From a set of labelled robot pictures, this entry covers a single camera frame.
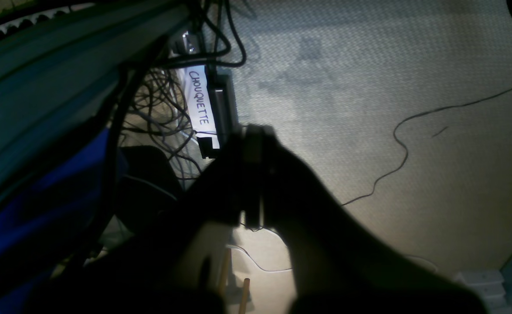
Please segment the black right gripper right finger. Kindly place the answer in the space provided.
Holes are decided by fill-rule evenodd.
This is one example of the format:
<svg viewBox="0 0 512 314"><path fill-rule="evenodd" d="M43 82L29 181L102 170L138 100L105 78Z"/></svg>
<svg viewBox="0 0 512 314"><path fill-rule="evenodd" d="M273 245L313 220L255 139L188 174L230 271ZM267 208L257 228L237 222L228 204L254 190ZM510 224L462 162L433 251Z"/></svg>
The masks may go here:
<svg viewBox="0 0 512 314"><path fill-rule="evenodd" d="M417 266L362 227L315 173L262 132L263 226L289 249L293 314L485 314L473 292Z"/></svg>

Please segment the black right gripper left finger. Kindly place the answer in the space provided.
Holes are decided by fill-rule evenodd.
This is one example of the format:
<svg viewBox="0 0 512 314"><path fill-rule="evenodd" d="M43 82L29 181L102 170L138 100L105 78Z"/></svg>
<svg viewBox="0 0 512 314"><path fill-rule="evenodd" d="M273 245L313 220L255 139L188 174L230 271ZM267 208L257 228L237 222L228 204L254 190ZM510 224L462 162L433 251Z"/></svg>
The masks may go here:
<svg viewBox="0 0 512 314"><path fill-rule="evenodd" d="M172 209L105 257L35 292L31 314L225 314L225 246L241 212L256 210L245 175L247 131L226 145Z"/></svg>

